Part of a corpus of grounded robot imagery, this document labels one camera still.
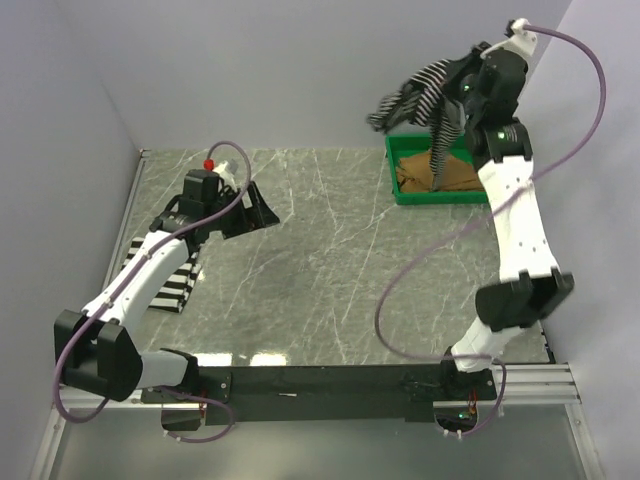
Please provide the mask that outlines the thin striped tank top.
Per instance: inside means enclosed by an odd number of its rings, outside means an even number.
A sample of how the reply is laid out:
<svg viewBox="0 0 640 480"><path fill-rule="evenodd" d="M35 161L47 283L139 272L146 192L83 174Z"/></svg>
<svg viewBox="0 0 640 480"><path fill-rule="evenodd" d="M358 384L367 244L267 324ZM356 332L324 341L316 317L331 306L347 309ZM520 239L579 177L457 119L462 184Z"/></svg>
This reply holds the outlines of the thin striped tank top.
<svg viewBox="0 0 640 480"><path fill-rule="evenodd" d="M385 95L376 111L366 116L371 129L384 135L404 123L429 130L433 191L442 187L447 155L462 132L458 114L454 113L457 107L447 105L444 93L456 64L457 61L441 59L422 67L397 90Z"/></svg>

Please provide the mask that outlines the wide black white striped tank top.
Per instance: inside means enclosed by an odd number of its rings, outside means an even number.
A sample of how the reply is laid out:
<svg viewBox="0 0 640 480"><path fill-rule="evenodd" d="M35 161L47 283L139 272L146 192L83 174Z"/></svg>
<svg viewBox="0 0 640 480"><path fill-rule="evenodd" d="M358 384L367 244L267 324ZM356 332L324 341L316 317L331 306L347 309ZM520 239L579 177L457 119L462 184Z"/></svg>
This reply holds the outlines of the wide black white striped tank top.
<svg viewBox="0 0 640 480"><path fill-rule="evenodd" d="M159 243L147 235L116 277L116 286L124 288L115 304L125 319L137 318L148 308L181 313L195 287L199 252L191 253L180 239L156 248Z"/></svg>

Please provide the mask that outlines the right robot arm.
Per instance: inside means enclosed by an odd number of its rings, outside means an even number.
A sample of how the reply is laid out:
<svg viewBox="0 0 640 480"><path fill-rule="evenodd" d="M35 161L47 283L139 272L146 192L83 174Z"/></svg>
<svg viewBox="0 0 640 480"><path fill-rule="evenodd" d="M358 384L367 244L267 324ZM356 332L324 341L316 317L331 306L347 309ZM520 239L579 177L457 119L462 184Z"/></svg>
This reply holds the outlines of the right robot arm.
<svg viewBox="0 0 640 480"><path fill-rule="evenodd" d="M516 118L528 63L504 47L482 45L454 62L445 94L461 109L466 148L487 195L499 247L499 279L475 295L476 318L451 347L441 371L444 395L460 399L505 346L546 319L572 292L547 242L532 180L529 134Z"/></svg>

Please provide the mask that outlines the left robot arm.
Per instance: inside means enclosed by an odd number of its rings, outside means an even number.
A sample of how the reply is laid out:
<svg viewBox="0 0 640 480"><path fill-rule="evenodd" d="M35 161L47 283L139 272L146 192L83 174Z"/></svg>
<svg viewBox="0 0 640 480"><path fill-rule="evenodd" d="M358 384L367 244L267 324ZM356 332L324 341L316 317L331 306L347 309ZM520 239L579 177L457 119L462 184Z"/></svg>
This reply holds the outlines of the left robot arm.
<svg viewBox="0 0 640 480"><path fill-rule="evenodd" d="M211 233L230 239L279 222L255 182L241 189L222 168L189 171L181 193L154 218L113 282L81 311L65 310L56 319L58 383L113 401L147 387L164 387L179 402L193 399L200 388L196 357L169 349L142 353L131 333Z"/></svg>

